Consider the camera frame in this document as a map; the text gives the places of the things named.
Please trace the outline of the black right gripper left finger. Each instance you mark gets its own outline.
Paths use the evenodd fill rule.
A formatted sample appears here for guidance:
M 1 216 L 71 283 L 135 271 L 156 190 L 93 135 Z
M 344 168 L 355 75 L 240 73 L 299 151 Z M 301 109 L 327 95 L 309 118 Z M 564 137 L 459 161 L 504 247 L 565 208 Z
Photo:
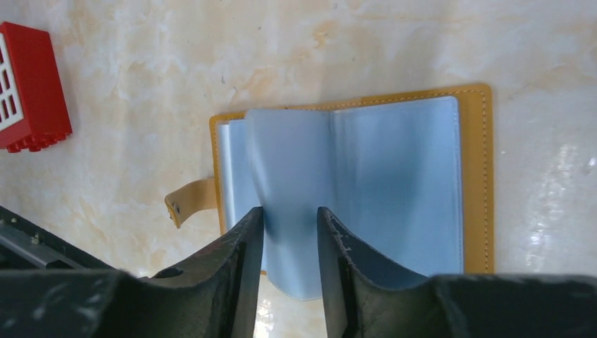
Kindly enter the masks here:
M 2 337 L 251 337 L 263 210 L 153 277 L 1 269 Z

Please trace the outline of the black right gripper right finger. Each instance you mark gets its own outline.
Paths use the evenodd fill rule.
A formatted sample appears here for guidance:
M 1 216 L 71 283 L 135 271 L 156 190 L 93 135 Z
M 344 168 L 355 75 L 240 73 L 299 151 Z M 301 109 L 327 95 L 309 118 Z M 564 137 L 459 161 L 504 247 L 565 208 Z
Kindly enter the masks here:
M 329 337 L 595 337 L 596 278 L 462 274 L 425 277 L 317 214 Z

